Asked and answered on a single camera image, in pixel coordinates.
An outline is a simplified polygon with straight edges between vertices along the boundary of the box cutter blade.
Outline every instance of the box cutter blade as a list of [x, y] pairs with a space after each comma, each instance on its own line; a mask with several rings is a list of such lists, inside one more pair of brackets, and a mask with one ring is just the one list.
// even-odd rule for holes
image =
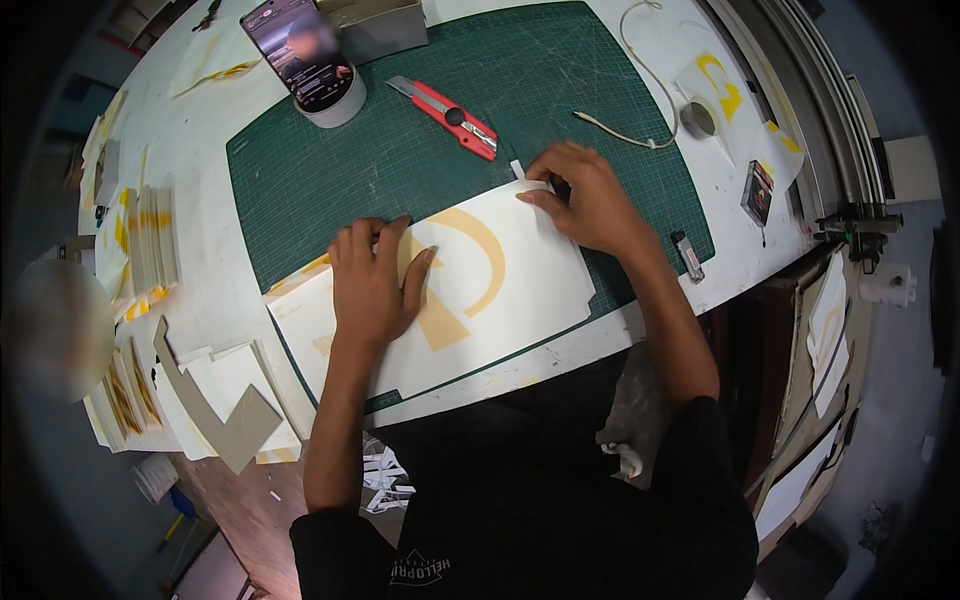
[[387, 85], [410, 98], [447, 131], [457, 136], [460, 145], [474, 154], [493, 160], [496, 157], [496, 133], [462, 108], [420, 82], [411, 82], [402, 75], [387, 80]]

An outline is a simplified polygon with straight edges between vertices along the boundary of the phone screen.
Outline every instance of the phone screen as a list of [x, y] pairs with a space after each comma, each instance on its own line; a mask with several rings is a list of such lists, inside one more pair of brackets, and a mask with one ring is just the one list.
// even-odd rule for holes
[[307, 112], [330, 108], [353, 84], [340, 39], [313, 0], [271, 0], [240, 25]]

